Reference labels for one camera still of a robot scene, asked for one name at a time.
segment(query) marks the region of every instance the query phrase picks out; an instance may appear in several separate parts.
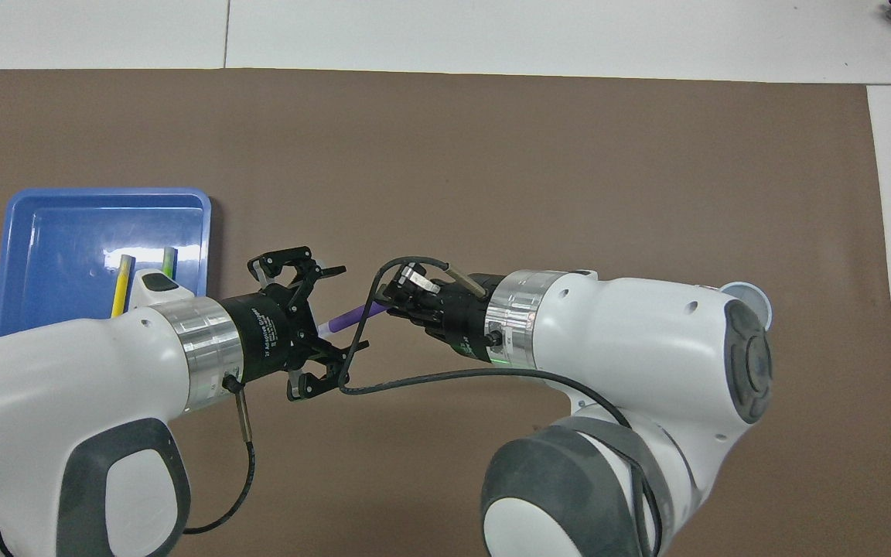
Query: gray rubber trim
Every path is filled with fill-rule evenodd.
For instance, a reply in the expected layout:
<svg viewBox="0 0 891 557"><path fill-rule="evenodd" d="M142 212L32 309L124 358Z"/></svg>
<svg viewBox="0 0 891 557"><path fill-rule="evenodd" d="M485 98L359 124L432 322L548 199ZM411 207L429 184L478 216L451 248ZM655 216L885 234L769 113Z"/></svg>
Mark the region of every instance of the gray rubber trim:
<svg viewBox="0 0 891 557"><path fill-rule="evenodd" d="M655 504L658 506L658 516L662 521L662 542L658 547L658 554L664 553L672 543L672 536L676 533L676 512L665 475L641 436L625 426L581 416L565 417L552 425L585 433L603 443L609 450L618 455L625 455L640 466L641 472L644 473L648 486L651 487L655 496Z"/></svg>
<svg viewBox="0 0 891 557"><path fill-rule="evenodd" d="M187 522L191 489L170 430L158 419L141 419L82 441L67 458L57 512L57 557L113 555L105 525L109 469L120 459L146 449L155 450L163 458L177 499L174 529L148 557L163 557L170 553Z"/></svg>
<svg viewBox="0 0 891 557"><path fill-rule="evenodd" d="M568 428L549 426L499 448L483 481L481 524L490 505L507 497L551 516L584 557L641 557L618 477L590 441Z"/></svg>

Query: blue tray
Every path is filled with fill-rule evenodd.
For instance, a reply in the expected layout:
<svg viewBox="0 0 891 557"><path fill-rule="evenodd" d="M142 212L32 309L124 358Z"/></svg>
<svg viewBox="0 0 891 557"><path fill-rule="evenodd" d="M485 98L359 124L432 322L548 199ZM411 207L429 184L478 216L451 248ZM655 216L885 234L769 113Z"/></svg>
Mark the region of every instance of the blue tray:
<svg viewBox="0 0 891 557"><path fill-rule="evenodd" d="M121 255L134 272L177 249L176 279L205 295L212 205L194 188L24 190L6 208L0 336L111 314Z"/></svg>

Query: brown mat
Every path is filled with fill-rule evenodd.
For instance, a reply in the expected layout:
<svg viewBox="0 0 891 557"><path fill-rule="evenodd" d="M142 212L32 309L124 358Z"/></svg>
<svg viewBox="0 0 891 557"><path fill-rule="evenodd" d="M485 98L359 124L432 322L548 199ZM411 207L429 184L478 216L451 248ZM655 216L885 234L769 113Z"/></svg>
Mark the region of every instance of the brown mat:
<svg viewBox="0 0 891 557"><path fill-rule="evenodd" d="M361 302L391 257L468 272L594 268L761 285L775 399L671 554L891 555L891 310L864 88L294 70L0 71L0 233L32 186L195 186L216 201L213 296L307 244ZM375 320L360 383L471 367ZM347 342L347 335L336 344ZM482 555L480 482L562 395L467 380L293 405L248 389L258 480L174 555ZM234 406L173 424L190 522L244 476Z"/></svg>

